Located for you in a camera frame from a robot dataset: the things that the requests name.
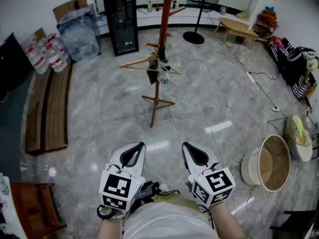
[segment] low wooden table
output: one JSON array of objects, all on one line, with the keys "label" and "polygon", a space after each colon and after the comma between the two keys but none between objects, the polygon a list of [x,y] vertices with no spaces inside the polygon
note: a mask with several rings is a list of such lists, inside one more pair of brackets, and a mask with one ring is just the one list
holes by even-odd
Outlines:
[{"label": "low wooden table", "polygon": [[253,30],[249,30],[248,26],[244,23],[228,18],[219,18],[219,21],[220,22],[218,24],[218,27],[216,28],[214,33],[218,31],[218,28],[221,24],[226,29],[226,34],[221,45],[224,44],[228,34],[238,35],[252,40],[249,49],[251,49],[251,47],[253,46],[254,41],[258,39],[258,34],[256,34]]}]

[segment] coat rack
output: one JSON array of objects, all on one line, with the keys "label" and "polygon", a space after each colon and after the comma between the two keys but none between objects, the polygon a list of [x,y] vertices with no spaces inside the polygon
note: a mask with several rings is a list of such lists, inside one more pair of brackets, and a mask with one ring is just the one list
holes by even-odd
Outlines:
[{"label": "coat rack", "polygon": [[[165,49],[166,38],[167,37],[171,37],[171,35],[169,33],[167,33],[168,18],[169,18],[169,16],[171,16],[171,15],[173,15],[173,14],[185,9],[185,7],[183,6],[181,8],[178,8],[178,9],[173,10],[173,11],[170,12],[169,11],[170,3],[171,3],[171,0],[164,0],[163,13],[162,13],[162,16],[161,16],[161,24],[160,24],[160,32],[159,32],[159,34],[160,34],[159,35],[159,44],[155,44],[155,43],[147,43],[146,44],[147,46],[154,47],[155,54],[152,54],[151,56],[149,56],[146,59],[137,60],[137,61],[134,61],[134,62],[123,64],[123,65],[120,66],[120,68],[155,71],[155,72],[159,73],[158,70],[149,69],[149,68],[147,68],[147,69],[138,68],[138,67],[133,67],[133,65],[141,64],[141,63],[144,63],[144,62],[152,62],[152,61],[158,60],[159,48]],[[175,69],[173,67],[170,67],[169,73],[170,74],[181,75],[181,73],[177,69]],[[172,106],[172,105],[175,104],[174,102],[160,99],[159,98],[159,92],[160,92],[160,82],[157,79],[156,80],[156,87],[155,87],[155,97],[152,98],[152,97],[142,96],[142,98],[149,99],[149,100],[152,100],[154,102],[152,120],[151,120],[151,125],[150,125],[151,128],[154,126],[156,109],[158,109],[159,103],[164,103],[164,104],[166,104],[166,106]]]}]

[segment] brown cabinet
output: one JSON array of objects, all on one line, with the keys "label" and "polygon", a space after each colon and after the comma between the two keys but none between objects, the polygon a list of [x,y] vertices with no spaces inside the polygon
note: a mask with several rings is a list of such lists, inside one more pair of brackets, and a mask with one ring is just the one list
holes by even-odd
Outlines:
[{"label": "brown cabinet", "polygon": [[28,238],[42,238],[66,225],[58,219],[47,183],[10,182],[14,206]]}]

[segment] black cabinet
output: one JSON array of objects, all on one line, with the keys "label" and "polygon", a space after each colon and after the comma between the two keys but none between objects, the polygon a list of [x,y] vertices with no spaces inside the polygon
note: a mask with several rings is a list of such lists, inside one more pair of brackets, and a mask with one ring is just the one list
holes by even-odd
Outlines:
[{"label": "black cabinet", "polygon": [[139,50],[136,0],[103,0],[116,56]]},{"label": "black cabinet", "polygon": [[0,47],[0,98],[24,82],[33,66],[12,33]]}]

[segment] fan base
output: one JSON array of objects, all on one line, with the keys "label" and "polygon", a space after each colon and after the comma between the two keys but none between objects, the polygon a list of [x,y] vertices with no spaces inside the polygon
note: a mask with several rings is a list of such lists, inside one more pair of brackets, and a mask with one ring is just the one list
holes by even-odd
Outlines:
[{"label": "fan base", "polygon": [[183,38],[193,44],[202,44],[205,41],[203,36],[195,32],[185,32]]}]

